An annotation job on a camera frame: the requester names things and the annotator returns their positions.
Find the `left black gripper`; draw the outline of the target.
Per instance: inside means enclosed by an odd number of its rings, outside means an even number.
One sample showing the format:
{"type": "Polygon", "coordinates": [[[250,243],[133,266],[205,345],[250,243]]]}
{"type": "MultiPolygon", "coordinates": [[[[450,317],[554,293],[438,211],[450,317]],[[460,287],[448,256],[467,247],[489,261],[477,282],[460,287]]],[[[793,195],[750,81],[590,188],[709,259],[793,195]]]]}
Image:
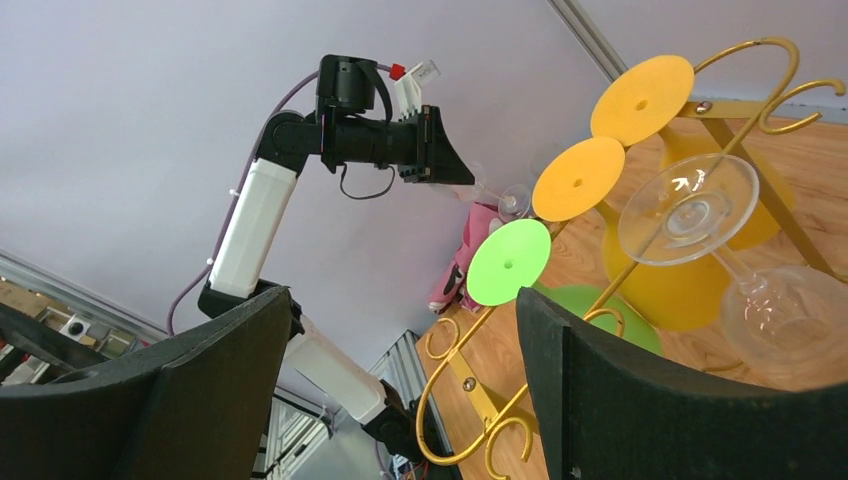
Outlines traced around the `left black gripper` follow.
{"type": "Polygon", "coordinates": [[[399,121],[412,133],[412,152],[398,165],[405,183],[472,186],[475,176],[452,146],[441,111],[433,105],[399,121]]]}

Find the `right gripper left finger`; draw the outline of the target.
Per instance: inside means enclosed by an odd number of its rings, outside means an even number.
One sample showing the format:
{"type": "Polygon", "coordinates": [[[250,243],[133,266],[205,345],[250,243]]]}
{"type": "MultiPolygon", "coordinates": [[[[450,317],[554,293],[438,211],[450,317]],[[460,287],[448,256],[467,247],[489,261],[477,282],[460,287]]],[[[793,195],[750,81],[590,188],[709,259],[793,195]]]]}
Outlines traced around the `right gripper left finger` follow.
{"type": "Polygon", "coordinates": [[[293,318],[288,289],[276,286],[108,359],[3,307],[2,338],[62,375],[2,388],[2,477],[249,478],[293,318]]]}

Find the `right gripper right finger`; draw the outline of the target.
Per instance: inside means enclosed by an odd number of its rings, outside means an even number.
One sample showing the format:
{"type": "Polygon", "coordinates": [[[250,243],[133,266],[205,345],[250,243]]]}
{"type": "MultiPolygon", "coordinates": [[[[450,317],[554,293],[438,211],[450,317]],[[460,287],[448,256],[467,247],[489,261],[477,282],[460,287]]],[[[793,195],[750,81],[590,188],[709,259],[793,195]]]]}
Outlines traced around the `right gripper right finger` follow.
{"type": "Polygon", "coordinates": [[[847,387],[787,392],[703,373],[532,288],[515,302],[553,479],[843,479],[847,387]]]}

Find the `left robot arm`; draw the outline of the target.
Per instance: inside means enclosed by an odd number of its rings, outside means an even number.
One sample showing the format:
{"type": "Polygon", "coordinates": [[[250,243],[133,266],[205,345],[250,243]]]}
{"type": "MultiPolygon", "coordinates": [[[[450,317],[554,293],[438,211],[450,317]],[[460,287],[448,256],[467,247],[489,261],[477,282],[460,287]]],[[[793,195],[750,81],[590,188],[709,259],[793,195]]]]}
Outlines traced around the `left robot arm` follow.
{"type": "MultiPolygon", "coordinates": [[[[307,160],[316,156],[345,175],[352,163],[388,170],[413,184],[471,186],[474,174],[445,132],[441,111],[422,99],[439,75],[431,61],[410,69],[354,56],[324,56],[307,77],[315,108],[301,114],[278,105],[258,135],[239,187],[198,277],[200,310],[226,313],[269,288],[260,276],[307,160]]],[[[284,362],[345,409],[377,443],[414,465],[428,465],[422,419],[394,387],[355,363],[289,302],[284,362]]]]}

